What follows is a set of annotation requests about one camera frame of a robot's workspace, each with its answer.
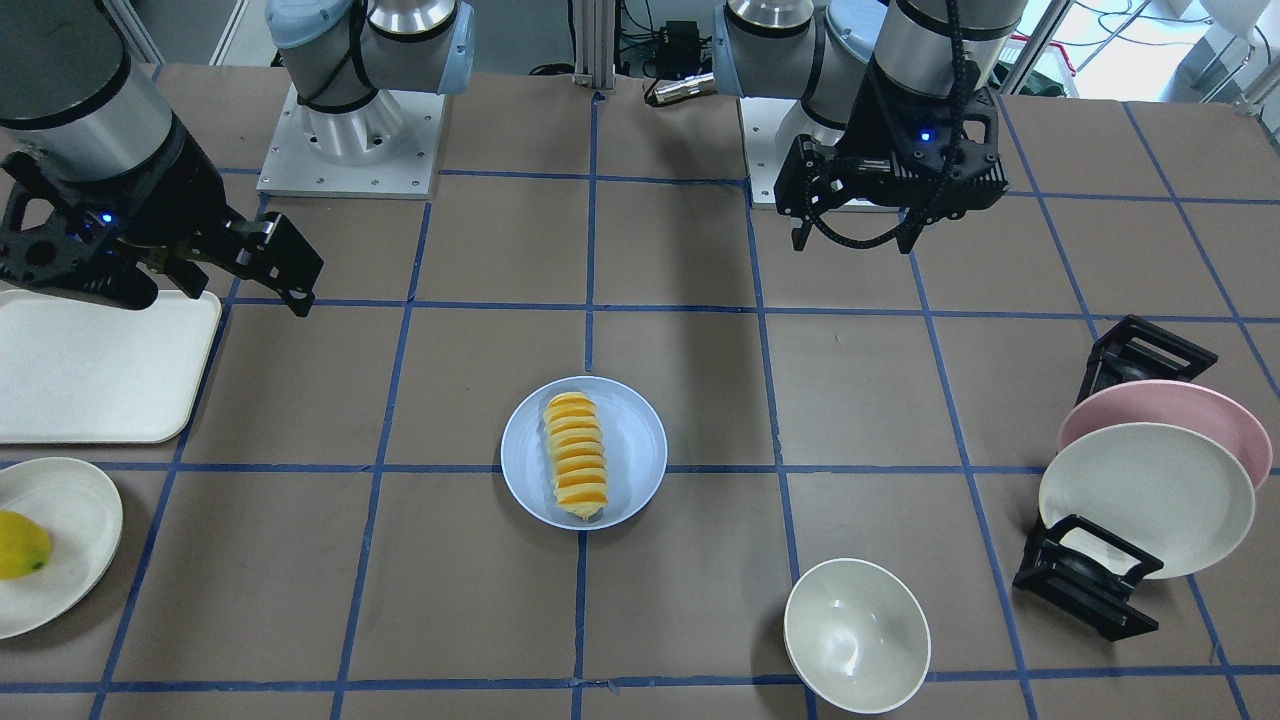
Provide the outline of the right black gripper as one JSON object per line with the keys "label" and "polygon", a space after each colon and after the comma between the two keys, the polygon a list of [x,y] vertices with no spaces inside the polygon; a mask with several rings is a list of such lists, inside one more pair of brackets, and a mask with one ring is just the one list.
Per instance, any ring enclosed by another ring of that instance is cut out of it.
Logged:
{"label": "right black gripper", "polygon": [[324,260],[279,211],[246,220],[220,173],[180,120],[140,167],[109,179],[55,179],[33,151],[3,160],[3,282],[125,310],[150,307],[155,275],[191,299],[207,266],[257,282],[306,318]]}

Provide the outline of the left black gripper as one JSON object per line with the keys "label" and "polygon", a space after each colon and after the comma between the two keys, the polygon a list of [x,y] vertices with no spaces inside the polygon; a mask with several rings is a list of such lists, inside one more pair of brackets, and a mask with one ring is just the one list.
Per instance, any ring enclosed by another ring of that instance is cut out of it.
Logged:
{"label": "left black gripper", "polygon": [[850,246],[822,219],[837,195],[918,209],[925,206],[936,181],[943,181],[943,188],[933,217],[986,210],[1007,192],[993,94],[987,87],[974,90],[961,119],[954,120],[946,95],[905,88],[872,63],[838,152],[812,135],[792,140],[774,182],[774,209],[790,218],[795,252],[806,247],[814,228]]}

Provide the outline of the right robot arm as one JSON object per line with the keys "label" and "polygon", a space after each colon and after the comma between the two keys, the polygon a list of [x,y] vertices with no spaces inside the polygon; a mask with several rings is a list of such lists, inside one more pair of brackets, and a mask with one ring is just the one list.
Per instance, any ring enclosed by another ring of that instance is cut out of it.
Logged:
{"label": "right robot arm", "polygon": [[[463,1],[270,1],[303,140],[330,167],[393,158],[408,126],[393,95],[462,94],[475,14]],[[3,281],[125,310],[156,275],[189,299],[218,266],[297,316],[323,259],[279,211],[237,213],[207,154],[138,69],[101,1],[3,4],[3,131],[15,151]]]}

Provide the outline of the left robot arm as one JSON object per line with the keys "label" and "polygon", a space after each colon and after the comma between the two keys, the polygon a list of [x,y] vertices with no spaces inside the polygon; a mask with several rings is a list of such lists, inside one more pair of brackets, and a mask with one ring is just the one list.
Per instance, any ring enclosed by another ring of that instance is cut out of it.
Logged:
{"label": "left robot arm", "polygon": [[726,1],[719,94],[791,102],[774,135],[776,211],[812,232],[909,254],[928,225],[1009,190],[989,73],[1023,1]]}

